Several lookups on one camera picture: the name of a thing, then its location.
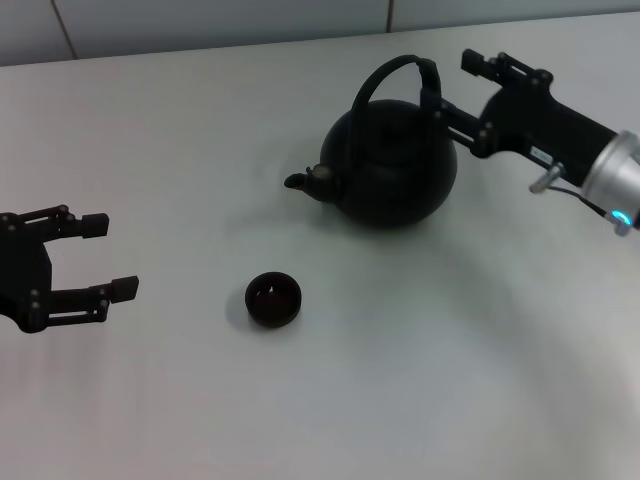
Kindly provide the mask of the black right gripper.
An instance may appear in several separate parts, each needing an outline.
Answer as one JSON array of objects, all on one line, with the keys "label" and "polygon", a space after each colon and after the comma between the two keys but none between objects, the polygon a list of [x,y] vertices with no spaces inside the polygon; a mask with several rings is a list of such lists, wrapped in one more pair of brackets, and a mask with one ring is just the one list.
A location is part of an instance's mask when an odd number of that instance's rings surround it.
[{"label": "black right gripper", "polygon": [[510,151],[543,165],[545,161],[532,153],[536,148],[550,157],[546,163],[562,164],[564,180],[580,187],[596,158],[616,137],[613,130],[556,101],[547,70],[534,69],[504,52],[486,60],[471,49],[463,51],[461,68],[503,87],[480,118],[427,88],[421,90],[420,107],[433,129],[478,158]]}]

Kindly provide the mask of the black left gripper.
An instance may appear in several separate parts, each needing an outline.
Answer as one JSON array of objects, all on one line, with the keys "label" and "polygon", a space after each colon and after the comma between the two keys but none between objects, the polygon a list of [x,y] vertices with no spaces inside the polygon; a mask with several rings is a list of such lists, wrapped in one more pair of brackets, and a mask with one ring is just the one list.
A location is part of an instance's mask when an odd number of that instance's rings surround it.
[{"label": "black left gripper", "polygon": [[136,298],[137,276],[81,289],[51,291],[52,267],[43,238],[107,235],[109,216],[76,217],[67,205],[1,214],[1,315],[28,334],[107,320],[110,306]]}]

